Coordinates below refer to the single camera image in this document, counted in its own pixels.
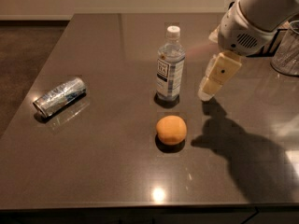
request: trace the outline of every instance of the aluminum can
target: aluminum can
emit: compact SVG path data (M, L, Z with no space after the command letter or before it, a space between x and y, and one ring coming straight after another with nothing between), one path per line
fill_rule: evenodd
M33 105L43 118L48 118L84 93L84 82L75 77L41 96Z

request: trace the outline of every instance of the glass cup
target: glass cup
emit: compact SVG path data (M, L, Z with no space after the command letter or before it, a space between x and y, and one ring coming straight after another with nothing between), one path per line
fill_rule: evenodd
M290 22L271 65L281 74L299 76L299 21Z

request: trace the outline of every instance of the white bottle cap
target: white bottle cap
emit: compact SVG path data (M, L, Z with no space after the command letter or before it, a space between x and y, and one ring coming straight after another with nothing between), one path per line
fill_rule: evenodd
M167 33L166 33L166 37L168 39L179 39L180 37L180 29L178 26L169 26L167 28Z

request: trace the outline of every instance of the clear plastic bottle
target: clear plastic bottle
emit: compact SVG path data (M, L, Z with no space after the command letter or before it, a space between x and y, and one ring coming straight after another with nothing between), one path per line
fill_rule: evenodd
M179 39L179 27L169 26L166 43L158 49L157 95L162 101L175 101L179 95L185 61Z

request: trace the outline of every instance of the floor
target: floor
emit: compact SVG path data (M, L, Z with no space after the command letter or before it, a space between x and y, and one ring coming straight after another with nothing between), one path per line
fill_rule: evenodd
M64 28L65 25L0 26L0 138Z

